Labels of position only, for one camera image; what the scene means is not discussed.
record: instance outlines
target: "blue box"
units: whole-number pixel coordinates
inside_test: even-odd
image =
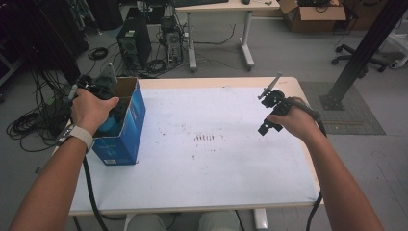
[[[127,105],[117,136],[96,133],[92,150],[106,166],[134,165],[146,108],[137,78],[117,78],[115,96]]]

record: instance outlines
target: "chair wheel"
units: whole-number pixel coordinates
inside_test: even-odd
[[[340,53],[343,51],[343,48],[341,46],[336,47],[336,52]]]
[[[378,68],[378,72],[382,73],[382,72],[384,72],[384,70],[385,70],[386,68],[387,68],[387,67],[386,67],[385,65],[381,65],[381,67]]]
[[[337,58],[332,60],[332,65],[335,65],[335,64],[338,64],[338,63],[339,63],[339,60]]]

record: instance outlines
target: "hand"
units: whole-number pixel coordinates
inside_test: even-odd
[[[72,120],[79,127],[89,131],[92,135],[108,118],[109,111],[119,102],[118,97],[109,100],[100,100],[84,89],[78,89],[72,101]]]
[[[302,102],[301,98],[292,99]],[[312,117],[296,106],[292,106],[287,115],[268,115],[267,120],[284,126],[292,135],[303,141],[315,132],[320,133]]]

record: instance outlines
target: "table leg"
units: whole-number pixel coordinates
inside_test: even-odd
[[[194,50],[194,40],[192,39],[192,25],[191,25],[191,13],[187,13],[187,29],[189,32],[189,62],[190,70],[193,72],[197,71],[197,61],[195,59],[195,50]]]
[[[257,231],[268,231],[267,211],[265,209],[254,209],[255,229]]]
[[[245,26],[243,28],[243,37],[240,38],[243,55],[245,56],[246,64],[248,65],[249,68],[255,66],[254,60],[252,59],[252,55],[251,55],[251,52],[249,51],[248,44],[247,44],[248,35],[249,35],[249,26],[251,24],[251,15],[252,15],[251,11],[246,12]]]

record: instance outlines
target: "cardboard box on floor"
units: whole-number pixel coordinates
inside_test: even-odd
[[[387,4],[387,0],[341,0],[341,2],[359,18],[376,18]]]
[[[343,6],[332,0],[330,7],[299,7],[294,0],[279,1],[284,21],[292,32],[330,32],[336,21],[345,20]]]

